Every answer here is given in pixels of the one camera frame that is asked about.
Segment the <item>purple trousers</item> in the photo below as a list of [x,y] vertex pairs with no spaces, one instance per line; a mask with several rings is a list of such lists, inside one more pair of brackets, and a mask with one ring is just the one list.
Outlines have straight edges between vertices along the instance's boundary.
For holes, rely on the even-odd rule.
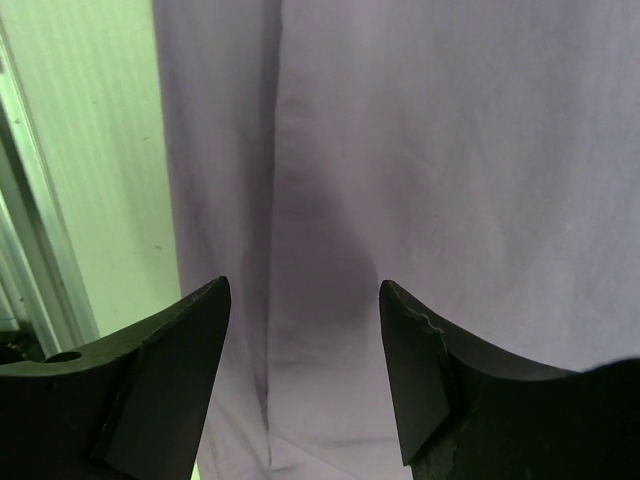
[[204,479],[405,479],[392,279],[537,361],[639,352],[635,1],[157,1],[181,287],[229,279]]

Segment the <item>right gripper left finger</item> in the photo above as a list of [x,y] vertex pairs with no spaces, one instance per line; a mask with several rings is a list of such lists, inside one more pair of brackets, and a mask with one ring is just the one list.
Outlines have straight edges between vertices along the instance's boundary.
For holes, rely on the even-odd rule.
[[5,479],[187,479],[230,317],[220,277],[135,324],[1,369]]

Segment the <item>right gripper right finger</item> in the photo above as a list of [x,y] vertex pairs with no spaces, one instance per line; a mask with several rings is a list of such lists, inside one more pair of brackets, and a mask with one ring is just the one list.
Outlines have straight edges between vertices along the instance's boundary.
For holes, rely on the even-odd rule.
[[583,372],[503,350],[399,284],[379,291],[403,463],[416,479],[635,479],[639,362]]

